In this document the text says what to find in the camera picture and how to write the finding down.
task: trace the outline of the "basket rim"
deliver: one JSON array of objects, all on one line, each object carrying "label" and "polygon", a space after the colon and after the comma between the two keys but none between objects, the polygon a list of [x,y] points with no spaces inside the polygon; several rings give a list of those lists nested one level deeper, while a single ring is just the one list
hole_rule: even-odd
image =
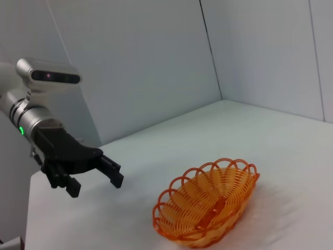
[{"label": "basket rim", "polygon": [[[222,162],[222,161],[228,161],[229,164],[226,168],[220,168],[218,166],[218,163]],[[238,166],[237,166],[237,163],[243,163],[245,164],[245,167],[243,169],[240,169]],[[210,170],[208,171],[204,171],[203,168],[207,167],[207,166],[211,166]],[[199,229],[199,230],[196,230],[196,231],[191,231],[189,233],[186,233],[186,234],[182,234],[182,235],[178,235],[178,236],[174,236],[174,235],[171,235],[169,233],[166,233],[164,232],[160,226],[159,226],[159,223],[158,221],[160,221],[160,217],[159,215],[162,213],[162,210],[160,208],[160,206],[165,206],[167,203],[166,202],[161,202],[161,199],[162,197],[166,194],[166,193],[169,193],[169,198],[171,198],[172,196],[172,192],[173,193],[176,193],[178,192],[178,189],[174,189],[172,188],[172,185],[178,181],[178,180],[181,180],[181,187],[185,184],[185,180],[186,181],[192,181],[192,179],[196,178],[200,173],[202,174],[205,174],[205,173],[208,173],[208,172],[211,172],[213,170],[217,170],[217,169],[228,169],[228,168],[231,168],[231,167],[234,167],[235,169],[237,170],[241,170],[242,172],[248,172],[248,174],[252,175],[254,177],[252,183],[251,183],[251,187],[249,187],[248,191],[246,192],[245,196],[244,196],[244,201],[246,201],[250,194],[252,193],[252,191],[254,190],[255,188],[255,183],[257,182],[260,174],[257,173],[257,168],[254,164],[248,164],[245,160],[243,159],[236,159],[236,160],[232,160],[232,159],[229,159],[229,158],[220,158],[218,160],[216,160],[215,162],[208,162],[208,163],[205,163],[203,164],[201,167],[199,168],[190,168],[188,170],[186,170],[184,172],[184,174],[180,177],[177,177],[175,178],[174,180],[172,180],[170,182],[170,185],[169,185],[169,188],[164,190],[158,197],[158,202],[157,204],[154,206],[153,210],[152,210],[152,219],[153,219],[153,227],[155,229],[155,231],[157,231],[161,236],[171,240],[171,241],[197,241],[198,239],[193,239],[193,238],[189,238],[189,236],[191,235],[194,235],[194,234],[199,234],[199,233],[202,233],[202,237],[205,237],[205,235],[210,232],[210,231],[213,231],[213,230],[216,230],[218,228],[220,228],[224,223],[226,223],[232,216],[234,216],[235,214],[237,214],[241,208],[241,205],[243,204],[240,203],[237,208],[230,214],[228,215],[227,217],[224,217],[222,218],[220,221],[217,221],[214,223],[214,225],[210,225],[206,228],[202,228],[202,229]],[[192,171],[196,171],[196,174],[193,178],[189,178],[187,177],[186,175]]]}]

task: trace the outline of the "orange basket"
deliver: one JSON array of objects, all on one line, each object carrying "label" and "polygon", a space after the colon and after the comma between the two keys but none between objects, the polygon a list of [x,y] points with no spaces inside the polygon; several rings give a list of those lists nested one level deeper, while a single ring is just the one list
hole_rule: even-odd
[{"label": "orange basket", "polygon": [[[219,164],[227,162],[226,168]],[[194,171],[195,176],[187,175]],[[152,210],[153,227],[163,237],[191,248],[223,238],[243,214],[260,174],[254,164],[222,158],[190,168],[163,191]],[[179,189],[173,188],[181,182]],[[167,202],[161,201],[169,196]]]}]

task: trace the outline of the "tabletop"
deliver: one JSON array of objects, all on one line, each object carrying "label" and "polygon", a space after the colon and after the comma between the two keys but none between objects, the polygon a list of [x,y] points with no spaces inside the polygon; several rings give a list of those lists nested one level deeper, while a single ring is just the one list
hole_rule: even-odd
[{"label": "tabletop", "polygon": [[154,231],[152,208],[174,178],[222,157],[261,176],[240,222],[210,249],[332,249],[332,124],[220,101],[101,149],[122,166],[122,187],[93,170],[75,176],[73,199],[36,173],[26,250],[183,249]]}]

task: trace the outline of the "camera lens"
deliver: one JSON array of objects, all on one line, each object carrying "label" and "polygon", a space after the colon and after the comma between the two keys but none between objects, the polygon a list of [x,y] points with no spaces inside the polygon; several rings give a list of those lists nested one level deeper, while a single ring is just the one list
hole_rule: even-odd
[{"label": "camera lens", "polygon": [[56,73],[41,70],[35,70],[32,72],[31,78],[36,81],[61,82],[71,84],[77,84],[81,81],[80,76],[77,74]]},{"label": "camera lens", "polygon": [[38,80],[41,79],[41,74],[40,74],[38,71],[34,71],[34,72],[32,72],[32,74],[31,74],[31,78],[32,78],[33,80],[38,81]]}]

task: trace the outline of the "green led light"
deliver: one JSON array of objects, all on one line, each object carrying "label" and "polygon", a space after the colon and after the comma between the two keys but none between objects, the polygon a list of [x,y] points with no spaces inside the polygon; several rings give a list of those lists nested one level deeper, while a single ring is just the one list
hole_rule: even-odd
[{"label": "green led light", "polygon": [[20,127],[19,130],[20,130],[21,134],[24,135],[24,130],[23,130],[23,128]]}]

